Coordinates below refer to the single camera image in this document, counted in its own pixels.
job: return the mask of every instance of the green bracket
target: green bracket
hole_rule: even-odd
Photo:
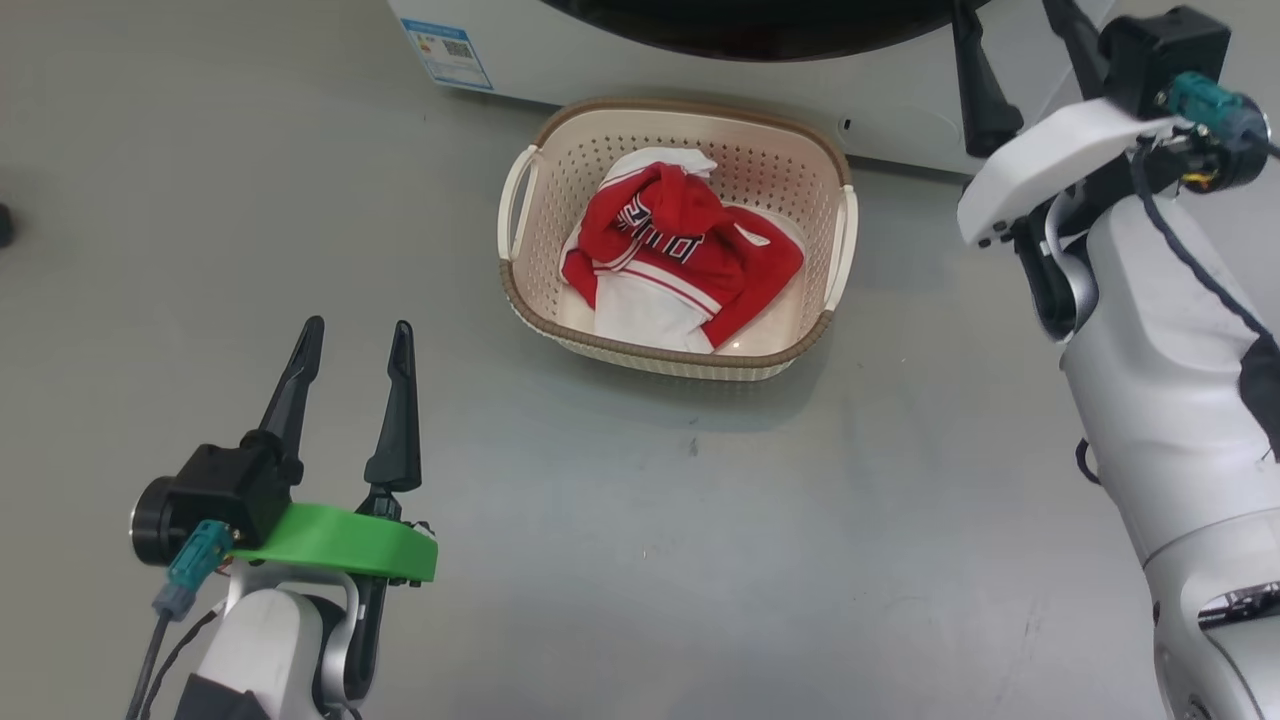
[[[328,505],[294,502],[266,544],[236,557],[328,568],[375,578],[435,579],[435,538],[408,525]]]

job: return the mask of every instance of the brown basket rim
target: brown basket rim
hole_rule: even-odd
[[[538,313],[534,313],[534,309],[525,302],[524,297],[520,296],[520,291],[516,290],[516,273],[512,269],[511,260],[499,260],[498,265],[498,272],[502,275],[502,288],[507,293],[507,300],[511,301],[512,309],[516,310],[516,314],[520,315],[522,320],[536,328],[539,332],[558,340],[586,345],[596,350],[618,352],[621,355],[643,357],[645,360],[657,360],[660,363],[678,363],[682,365],[699,365],[703,368],[731,368],[742,370],[773,368],[783,363],[790,363],[808,352],[809,348],[818,342],[818,338],[827,332],[827,325],[831,324],[831,319],[833,316],[831,310],[823,310],[818,314],[818,319],[804,337],[796,341],[791,347],[772,355],[733,356],[677,352],[675,350],[660,350],[644,345],[608,340],[591,333],[584,333],[582,331],[566,328],[559,323],[548,320]]]
[[[691,113],[730,120],[742,120],[792,132],[822,147],[827,156],[831,158],[831,164],[835,165],[836,174],[840,176],[841,186],[852,184],[852,177],[849,170],[849,159],[845,158],[845,154],[836,149],[835,143],[832,143],[827,136],[814,131],[804,123],[799,123],[788,118],[769,115],[756,110],[713,105],[710,102],[695,102],[691,100],[664,100],[657,97],[598,97],[594,100],[584,100],[581,102],[575,102],[573,105],[566,105],[558,113],[552,115],[550,119],[547,120],[547,124],[543,126],[543,129],[538,133],[538,137],[534,140],[534,145],[538,147],[547,145],[547,140],[550,138],[552,133],[554,133],[561,126],[579,115],[585,115],[586,113],[594,113],[596,110],[655,110],[668,113]]]

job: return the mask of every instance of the blue and white sticker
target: blue and white sticker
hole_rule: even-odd
[[[422,56],[431,79],[454,87],[493,90],[467,31],[417,20],[401,19],[401,23],[404,24],[410,42]]]

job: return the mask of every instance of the gray floor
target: gray floor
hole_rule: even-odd
[[[257,420],[312,313],[296,497],[360,500],[398,318],[425,375],[406,506],[440,571],[392,594],[370,720],[1162,715],[1056,352],[956,187],[858,173],[828,337],[762,386],[667,382],[506,305],[498,190],[545,115],[430,85],[378,0],[0,8],[6,716],[123,711],[161,582],[128,511]],[[1207,215],[1271,318],[1276,187]]]

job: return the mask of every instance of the washing machine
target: washing machine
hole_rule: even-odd
[[[952,0],[389,1],[444,86],[553,105],[719,101],[801,120],[855,156],[979,165],[964,151]],[[1030,124],[1069,94],[1066,51],[1041,0],[978,1],[987,56]],[[1100,24],[1114,0],[1078,4]]]

